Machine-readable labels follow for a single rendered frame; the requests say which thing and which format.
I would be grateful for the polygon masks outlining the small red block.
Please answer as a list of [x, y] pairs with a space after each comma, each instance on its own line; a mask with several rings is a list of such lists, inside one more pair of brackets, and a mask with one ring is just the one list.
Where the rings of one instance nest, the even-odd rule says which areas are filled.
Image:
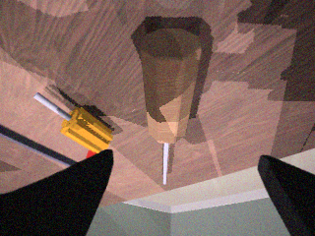
[[95, 154], [95, 153], [96, 153], [96, 152], [92, 152], [91, 150], [88, 150], [88, 153], [87, 153], [86, 158], [89, 157], [89, 156], [91, 156], [91, 155], [93, 155], [93, 154]]

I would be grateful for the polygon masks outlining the grey l-shaped hex key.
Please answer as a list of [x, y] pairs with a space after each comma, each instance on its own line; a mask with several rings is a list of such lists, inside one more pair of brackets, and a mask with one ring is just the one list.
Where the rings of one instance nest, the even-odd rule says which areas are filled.
[[60, 164], [63, 164], [67, 167], [74, 165], [78, 162], [67, 158], [64, 155], [61, 155], [47, 147], [43, 147], [42, 145], [39, 145], [37, 143], [35, 143], [34, 141], [31, 141], [29, 139], [27, 139], [26, 137], [23, 137], [15, 132], [13, 132], [12, 130], [7, 129], [4, 126], [0, 125], [0, 137], [16, 144], [19, 146], [22, 146], [24, 148], [28, 148], [31, 149], [37, 153], [40, 153], [52, 160], [54, 160], [55, 162], [58, 162]]

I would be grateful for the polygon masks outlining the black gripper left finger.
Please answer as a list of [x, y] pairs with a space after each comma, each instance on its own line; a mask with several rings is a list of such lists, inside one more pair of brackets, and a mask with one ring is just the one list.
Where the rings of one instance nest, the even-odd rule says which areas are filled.
[[113, 168], [112, 149], [0, 195], [0, 236], [87, 236]]

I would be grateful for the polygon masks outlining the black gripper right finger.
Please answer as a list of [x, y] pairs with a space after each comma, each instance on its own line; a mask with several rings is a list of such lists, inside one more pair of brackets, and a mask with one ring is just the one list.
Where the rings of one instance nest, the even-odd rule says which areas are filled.
[[257, 171], [290, 236], [315, 236], [315, 175], [268, 155]]

